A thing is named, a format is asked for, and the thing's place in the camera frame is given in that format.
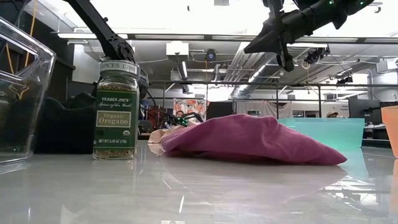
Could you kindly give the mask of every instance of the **ceiling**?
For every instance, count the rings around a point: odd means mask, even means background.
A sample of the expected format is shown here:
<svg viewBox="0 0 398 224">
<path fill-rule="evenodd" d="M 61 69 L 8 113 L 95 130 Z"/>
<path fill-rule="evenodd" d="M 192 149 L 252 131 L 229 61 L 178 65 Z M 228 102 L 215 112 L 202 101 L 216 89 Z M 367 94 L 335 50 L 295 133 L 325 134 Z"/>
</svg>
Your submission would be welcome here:
<svg viewBox="0 0 398 224">
<path fill-rule="evenodd" d="M 57 16 L 63 25 L 57 31 L 70 32 L 70 29 L 76 30 L 76 28 L 85 30 L 86 25 L 84 22 L 81 21 L 66 2 L 62 0 L 38 1 L 40 3 L 38 19 L 44 23 L 53 24 L 53 17 Z M 113 0 L 112 4 L 109 4 L 107 0 L 91 0 L 91 2 L 102 16 L 108 17 L 108 24 L 114 30 L 117 29 L 119 33 L 121 30 L 123 30 L 123 33 L 142 33 L 144 30 L 145 33 L 256 35 L 269 12 L 260 0 L 229 0 L 229 6 L 214 6 L 213 0 Z M 383 0 L 382 3 L 382 11 L 380 13 L 374 13 L 377 9 L 375 7 L 367 7 L 361 12 L 350 16 L 340 30 L 335 30 L 329 24 L 316 30 L 314 35 L 330 37 L 394 37 L 398 34 L 398 27 L 394 25 L 394 21 L 398 20 L 398 14 L 396 13 L 398 1 Z M 28 12 L 32 10 L 32 2 L 29 7 L 27 8 Z M 285 8 L 289 8 L 289 10 L 295 9 L 295 5 L 292 4 L 292 1 L 286 1 Z M 176 68 L 175 62 L 167 60 L 167 42 L 138 40 L 131 43 L 136 49 L 136 60 L 149 74 L 150 80 L 170 80 L 170 71 Z M 90 48 L 86 48 L 88 52 L 100 46 L 96 40 L 91 40 L 89 43 L 91 45 Z M 239 52 L 238 49 L 241 45 L 240 42 L 189 41 L 188 43 L 190 50 L 201 50 L 204 52 L 208 49 L 215 49 L 218 54 L 217 61 L 220 60 L 222 61 L 220 64 L 225 65 L 233 63 L 234 55 Z M 284 72 L 279 81 L 321 82 L 328 79 L 331 75 L 340 73 L 343 68 L 358 67 L 357 70 L 360 71 L 374 66 L 371 63 L 354 63 L 352 61 L 360 59 L 361 61 L 377 62 L 378 57 L 398 55 L 398 45 L 330 44 L 329 46 L 334 58 L 326 57 L 320 62 L 324 63 L 323 65 L 311 65 L 308 70 L 302 67 L 302 60 L 306 56 L 308 48 L 290 48 L 290 51 L 294 52 L 296 56 L 300 55 L 299 53 L 304 54 L 297 57 L 295 70 Z M 203 63 L 203 54 L 199 52 L 194 57 L 187 62 L 189 69 L 206 67 L 205 63 Z M 273 57 L 273 55 L 264 54 L 251 68 L 258 69 L 270 57 Z M 343 68 L 341 65 L 336 64 L 336 60 L 343 62 Z M 207 66 L 208 68 L 214 68 L 215 64 L 209 63 Z M 266 66 L 263 75 L 280 75 L 279 71 L 279 67 Z M 253 73 L 254 71 L 244 72 L 241 74 L 243 76 L 241 81 L 247 80 Z"/>
</svg>

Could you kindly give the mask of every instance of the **plastic bin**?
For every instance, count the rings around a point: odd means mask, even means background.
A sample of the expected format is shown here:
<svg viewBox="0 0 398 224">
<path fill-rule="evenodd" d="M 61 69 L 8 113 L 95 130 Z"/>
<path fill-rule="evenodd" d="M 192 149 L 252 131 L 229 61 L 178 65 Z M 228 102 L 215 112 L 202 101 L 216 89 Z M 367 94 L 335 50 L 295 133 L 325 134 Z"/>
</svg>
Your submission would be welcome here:
<svg viewBox="0 0 398 224">
<path fill-rule="evenodd" d="M 279 123 L 337 150 L 362 146 L 363 118 L 285 118 Z"/>
<path fill-rule="evenodd" d="M 0 39 L 34 57 L 28 67 L 15 74 L 0 71 L 0 163 L 3 163 L 33 155 L 35 126 L 56 56 L 2 17 Z"/>
<path fill-rule="evenodd" d="M 398 158 L 398 106 L 381 108 L 381 116 L 386 124 L 388 138 L 394 156 Z"/>
</svg>

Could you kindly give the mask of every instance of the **clear plastic container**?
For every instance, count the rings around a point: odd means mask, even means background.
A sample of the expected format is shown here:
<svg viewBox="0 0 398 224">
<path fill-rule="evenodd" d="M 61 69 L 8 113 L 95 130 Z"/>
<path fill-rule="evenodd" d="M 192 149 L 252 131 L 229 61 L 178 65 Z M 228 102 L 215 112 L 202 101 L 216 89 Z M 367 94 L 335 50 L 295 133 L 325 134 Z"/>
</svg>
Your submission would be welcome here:
<svg viewBox="0 0 398 224">
<path fill-rule="evenodd" d="M 35 127 L 49 86 L 56 55 L 44 44 L 0 17 L 0 39 L 16 45 L 34 61 L 15 74 L 0 71 L 0 163 L 33 155 Z"/>
</svg>

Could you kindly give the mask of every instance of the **orange cup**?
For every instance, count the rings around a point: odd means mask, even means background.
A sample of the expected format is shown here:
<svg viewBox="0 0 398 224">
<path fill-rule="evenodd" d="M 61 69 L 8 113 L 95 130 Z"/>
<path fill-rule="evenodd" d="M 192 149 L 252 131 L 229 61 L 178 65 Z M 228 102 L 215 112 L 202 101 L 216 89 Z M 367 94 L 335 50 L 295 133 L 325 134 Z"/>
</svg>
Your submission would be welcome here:
<svg viewBox="0 0 398 224">
<path fill-rule="evenodd" d="M 383 122 L 386 124 L 388 138 L 394 156 L 398 158 L 398 106 L 381 108 Z"/>
</svg>

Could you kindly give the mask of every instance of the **table surface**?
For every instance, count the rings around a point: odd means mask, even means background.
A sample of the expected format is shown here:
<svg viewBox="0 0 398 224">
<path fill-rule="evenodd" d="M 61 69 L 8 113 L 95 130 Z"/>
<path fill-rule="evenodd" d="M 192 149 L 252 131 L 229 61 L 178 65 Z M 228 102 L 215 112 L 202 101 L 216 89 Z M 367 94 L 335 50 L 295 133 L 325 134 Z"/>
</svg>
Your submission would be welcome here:
<svg viewBox="0 0 398 224">
<path fill-rule="evenodd" d="M 34 155 L 0 165 L 1 224 L 397 223 L 398 162 L 357 149 L 340 166 Z"/>
</svg>

